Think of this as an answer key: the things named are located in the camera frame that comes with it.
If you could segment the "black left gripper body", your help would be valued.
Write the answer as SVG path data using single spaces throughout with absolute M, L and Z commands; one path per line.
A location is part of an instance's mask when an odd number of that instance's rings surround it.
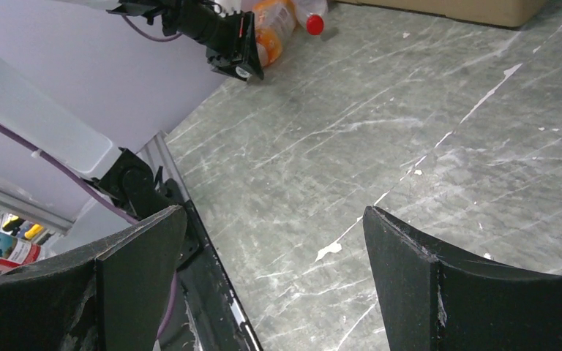
M 242 12 L 229 12 L 214 1 L 125 0 L 119 1 L 108 13 L 142 17 L 149 25 L 160 18 L 165 37 L 181 34 L 224 59 L 241 57 Z

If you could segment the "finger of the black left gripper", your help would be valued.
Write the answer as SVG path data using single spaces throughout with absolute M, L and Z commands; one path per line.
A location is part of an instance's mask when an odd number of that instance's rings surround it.
M 214 72 L 246 81 L 264 79 L 255 35 L 255 13 L 240 12 L 219 19 L 208 42 L 208 63 Z

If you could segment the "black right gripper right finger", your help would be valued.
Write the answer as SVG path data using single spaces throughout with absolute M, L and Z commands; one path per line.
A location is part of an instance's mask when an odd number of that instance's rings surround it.
M 391 350 L 562 350 L 562 275 L 489 260 L 375 206 L 362 222 Z

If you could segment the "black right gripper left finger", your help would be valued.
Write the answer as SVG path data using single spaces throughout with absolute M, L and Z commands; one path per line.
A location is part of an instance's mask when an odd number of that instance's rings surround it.
M 151 350 L 186 226 L 172 206 L 0 275 L 0 350 Z

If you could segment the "crushed orange bottle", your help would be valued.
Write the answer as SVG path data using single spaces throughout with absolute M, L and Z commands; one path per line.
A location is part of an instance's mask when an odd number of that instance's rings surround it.
M 267 67 L 282 55 L 296 27 L 293 5 L 290 1 L 260 1 L 252 11 L 258 58 Z

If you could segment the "clear bottle red label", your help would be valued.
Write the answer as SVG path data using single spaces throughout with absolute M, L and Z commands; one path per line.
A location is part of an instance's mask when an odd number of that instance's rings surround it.
M 292 3 L 296 19 L 307 33 L 313 36 L 322 34 L 329 12 L 327 0 L 294 0 Z

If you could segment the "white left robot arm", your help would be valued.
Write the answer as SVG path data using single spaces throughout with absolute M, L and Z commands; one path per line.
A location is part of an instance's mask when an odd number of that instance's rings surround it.
M 188 37 L 206 48 L 211 68 L 239 80 L 263 78 L 256 14 L 232 1 L 86 1 L 125 20 L 162 23 L 162 40 Z M 116 145 L 56 103 L 0 58 L 0 133 L 50 162 L 127 220 L 145 219 L 179 202 L 176 181 Z

